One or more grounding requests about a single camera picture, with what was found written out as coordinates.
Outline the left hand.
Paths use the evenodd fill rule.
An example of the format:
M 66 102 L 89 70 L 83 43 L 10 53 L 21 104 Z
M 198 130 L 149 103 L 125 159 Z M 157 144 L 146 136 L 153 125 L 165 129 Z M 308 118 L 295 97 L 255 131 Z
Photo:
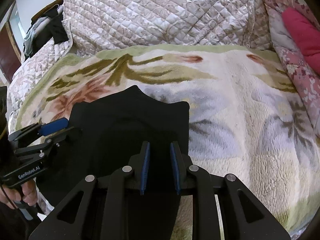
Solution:
M 17 207 L 15 204 L 12 205 L 14 202 L 20 202 L 23 200 L 29 206 L 33 206 L 37 203 L 37 191 L 36 191 L 36 184 L 34 180 L 30 180 L 23 185 L 21 185 L 22 194 L 20 194 L 16 189 L 9 189 L 5 185 L 1 185 L 1 203 L 8 206 L 11 209 Z

